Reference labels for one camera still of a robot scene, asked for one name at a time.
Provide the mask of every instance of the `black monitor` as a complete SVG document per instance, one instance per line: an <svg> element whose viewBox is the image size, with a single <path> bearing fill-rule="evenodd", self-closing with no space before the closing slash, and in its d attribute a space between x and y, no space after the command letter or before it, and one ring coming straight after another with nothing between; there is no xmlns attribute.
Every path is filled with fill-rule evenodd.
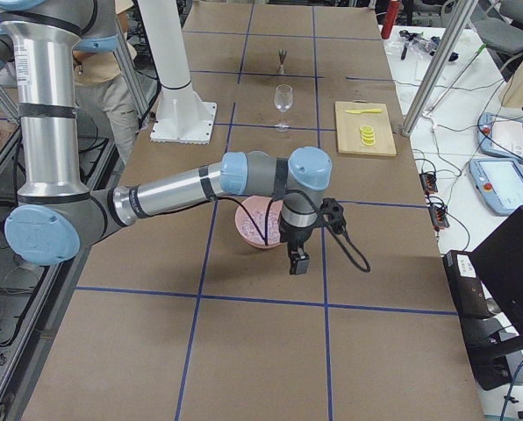
<svg viewBox="0 0 523 421"><path fill-rule="evenodd" d="M469 349L472 365L523 350L523 206L471 254L477 276L490 291L519 336Z"/></svg>

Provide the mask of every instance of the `gray pants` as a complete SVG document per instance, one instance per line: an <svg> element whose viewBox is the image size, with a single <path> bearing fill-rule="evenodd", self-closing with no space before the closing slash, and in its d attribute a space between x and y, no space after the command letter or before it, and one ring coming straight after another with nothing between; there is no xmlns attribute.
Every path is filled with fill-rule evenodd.
<svg viewBox="0 0 523 421"><path fill-rule="evenodd" d="M124 164L129 160L139 133L139 118L123 75L91 86L76 86L78 106L92 115L100 110L110 120L113 140Z"/></svg>

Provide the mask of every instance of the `pink bowl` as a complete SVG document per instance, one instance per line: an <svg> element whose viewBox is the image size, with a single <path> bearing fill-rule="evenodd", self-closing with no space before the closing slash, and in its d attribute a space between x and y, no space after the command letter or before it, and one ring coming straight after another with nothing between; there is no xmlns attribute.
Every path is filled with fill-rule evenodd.
<svg viewBox="0 0 523 421"><path fill-rule="evenodd" d="M255 223L264 233L265 230L265 212L268 209L269 197L251 196L242 202L244 207L250 212ZM283 202L274 202L271 204L269 210L268 220L268 245L266 246L263 239L260 237L258 231L255 230L254 224L246 214L246 212L239 206L234 214L234 223L236 229L250 246L256 248L267 249L279 246L279 213L283 207Z"/></svg>

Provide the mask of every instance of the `white pillar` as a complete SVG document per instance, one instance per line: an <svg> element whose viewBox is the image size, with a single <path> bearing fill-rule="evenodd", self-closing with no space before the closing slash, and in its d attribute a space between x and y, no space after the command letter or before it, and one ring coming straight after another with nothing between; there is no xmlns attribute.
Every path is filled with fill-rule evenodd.
<svg viewBox="0 0 523 421"><path fill-rule="evenodd" d="M176 0L141 0L139 8L162 84L151 139L209 143L217 105L201 101L191 85Z"/></svg>

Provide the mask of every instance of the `white table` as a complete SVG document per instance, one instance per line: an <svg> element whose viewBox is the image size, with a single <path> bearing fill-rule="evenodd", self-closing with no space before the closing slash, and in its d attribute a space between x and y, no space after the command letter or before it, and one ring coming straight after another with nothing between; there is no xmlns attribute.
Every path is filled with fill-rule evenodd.
<svg viewBox="0 0 523 421"><path fill-rule="evenodd" d="M410 49L405 60L402 61L403 44L399 41L398 33L403 29L407 29L409 32L423 32L424 38L442 36L444 29L395 26L390 39L384 41L390 71L394 81L397 83L398 100L402 112L405 114L418 90L417 86L410 84L420 84L427 65L431 62L431 57ZM448 85L481 44L482 41L474 31L465 30L455 48L455 51L459 53L459 59L447 64L438 84ZM470 240L467 250L470 251L492 233L505 219L505 217L495 216L486 207L469 175L469 160L473 157L486 156L477 151L476 122L484 111L512 118L522 117L523 111L502 107L498 99L499 92L492 95L494 91L503 89L505 83L501 78L498 67L486 50L480 53L455 86L474 90L451 89L434 111L436 123L459 130L469 126L474 127L463 132L452 132L446 128L437 127L433 135L432 122L421 118L412 133L411 142L416 159L425 158L430 160L435 165L437 171L447 170L437 174L439 193L436 196L448 202L448 212L462 221L468 228ZM443 88L435 88L430 104L435 101L442 91ZM441 157L456 167L461 168L463 171L462 176L456 178L452 173L457 173L457 170L443 161ZM416 161L418 171L421 170L422 164L426 171L432 169L428 162ZM439 235L439 250L441 254L451 249L462 250L468 240L467 233L458 223L453 219L449 219L449 223L451 226L448 229L441 230ZM503 326L509 325L504 315L498 315L498 319ZM499 417L504 404L503 396L507 393L507 389L508 385L505 385L486 392L478 386L478 394L486 415ZM516 385L512 396L519 399L519 403L509 403L507 405L505 413L507 417L517 417L517 412L523 410L523 385Z"/></svg>

